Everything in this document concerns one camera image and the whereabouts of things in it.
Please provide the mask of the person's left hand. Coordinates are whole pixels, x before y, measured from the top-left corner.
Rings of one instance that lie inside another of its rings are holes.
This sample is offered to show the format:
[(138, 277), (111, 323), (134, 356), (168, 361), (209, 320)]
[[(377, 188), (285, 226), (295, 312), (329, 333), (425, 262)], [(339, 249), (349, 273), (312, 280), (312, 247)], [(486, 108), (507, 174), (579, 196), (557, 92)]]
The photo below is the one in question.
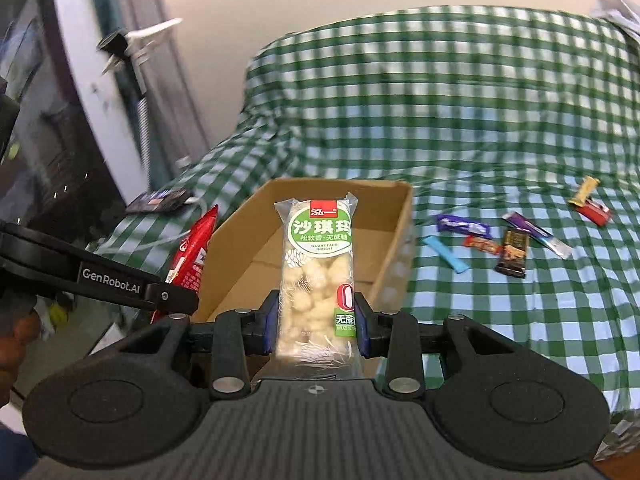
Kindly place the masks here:
[(0, 344), (0, 408), (10, 402), (10, 392), (17, 381), (27, 347), (40, 336), (40, 317), (35, 310), (18, 320)]

